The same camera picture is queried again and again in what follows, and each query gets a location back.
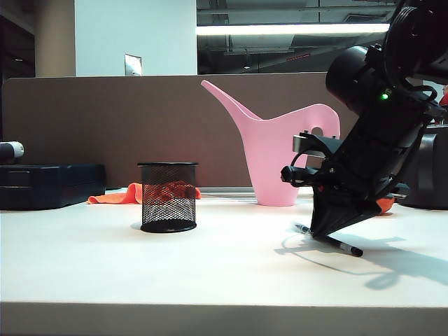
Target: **table surface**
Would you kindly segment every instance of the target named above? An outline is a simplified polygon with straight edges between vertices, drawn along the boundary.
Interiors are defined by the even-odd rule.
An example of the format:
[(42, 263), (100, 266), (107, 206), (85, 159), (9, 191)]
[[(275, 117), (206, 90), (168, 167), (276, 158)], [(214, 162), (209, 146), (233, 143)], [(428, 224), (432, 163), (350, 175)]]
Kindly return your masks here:
[(312, 195), (260, 206), (251, 193), (204, 195), (197, 227), (139, 229), (141, 205), (1, 212), (2, 303), (448, 308), (446, 211), (395, 204), (332, 237), (294, 231)]

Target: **orange cloth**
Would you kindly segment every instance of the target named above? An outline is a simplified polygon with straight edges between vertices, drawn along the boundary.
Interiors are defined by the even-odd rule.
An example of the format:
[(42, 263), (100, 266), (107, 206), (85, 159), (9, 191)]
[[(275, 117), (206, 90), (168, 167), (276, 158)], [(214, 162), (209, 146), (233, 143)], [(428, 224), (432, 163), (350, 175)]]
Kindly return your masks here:
[(389, 211), (395, 202), (395, 198), (381, 198), (377, 200), (377, 204), (381, 208), (381, 213)]
[[(167, 200), (168, 197), (179, 196), (180, 189), (179, 185), (175, 183), (168, 183), (167, 185), (158, 186), (151, 191), (152, 193), (157, 193), (159, 196), (164, 197)], [(195, 189), (196, 199), (201, 198), (201, 192), (198, 188)], [(116, 192), (113, 194), (101, 195), (101, 196), (90, 196), (87, 199), (88, 204), (95, 203), (109, 203), (109, 204), (141, 204), (143, 198), (142, 185), (140, 183), (131, 183), (127, 187), (127, 192)]]

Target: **watering can spout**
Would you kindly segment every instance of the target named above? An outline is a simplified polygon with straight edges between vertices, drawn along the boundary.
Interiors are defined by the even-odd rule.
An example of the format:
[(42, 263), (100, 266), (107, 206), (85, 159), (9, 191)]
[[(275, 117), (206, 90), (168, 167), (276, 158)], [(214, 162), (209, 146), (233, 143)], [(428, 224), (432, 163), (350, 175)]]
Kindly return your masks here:
[(251, 122), (261, 120), (255, 113), (209, 81), (203, 80), (201, 85), (225, 107), (241, 135), (246, 131), (246, 128)]

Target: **pen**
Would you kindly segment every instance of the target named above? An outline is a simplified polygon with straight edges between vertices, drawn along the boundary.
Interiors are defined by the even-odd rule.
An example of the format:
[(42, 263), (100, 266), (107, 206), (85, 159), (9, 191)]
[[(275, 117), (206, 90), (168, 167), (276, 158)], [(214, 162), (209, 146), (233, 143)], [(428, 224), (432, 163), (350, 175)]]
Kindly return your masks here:
[[(309, 230), (309, 227), (303, 225), (303, 224), (295, 224), (295, 227), (299, 230), (299, 232), (303, 233), (304, 235), (311, 235), (311, 231)], [(347, 252), (355, 257), (361, 257), (363, 255), (363, 250), (360, 248), (357, 248), (352, 245), (348, 245), (342, 241), (339, 241), (337, 239), (334, 239), (329, 236), (317, 236), (313, 237), (315, 240), (327, 243), (331, 246), (337, 247), (338, 249), (343, 250), (344, 252)]]

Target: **fluorescent light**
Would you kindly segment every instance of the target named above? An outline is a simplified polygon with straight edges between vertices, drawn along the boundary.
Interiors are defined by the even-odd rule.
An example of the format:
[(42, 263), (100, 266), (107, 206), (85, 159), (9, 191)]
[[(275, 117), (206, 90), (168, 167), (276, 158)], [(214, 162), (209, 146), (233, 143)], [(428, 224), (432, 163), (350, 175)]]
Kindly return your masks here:
[(389, 30), (386, 23), (335, 23), (335, 24), (261, 24), (244, 26), (201, 26), (196, 35), (289, 35), (289, 34), (368, 34)]

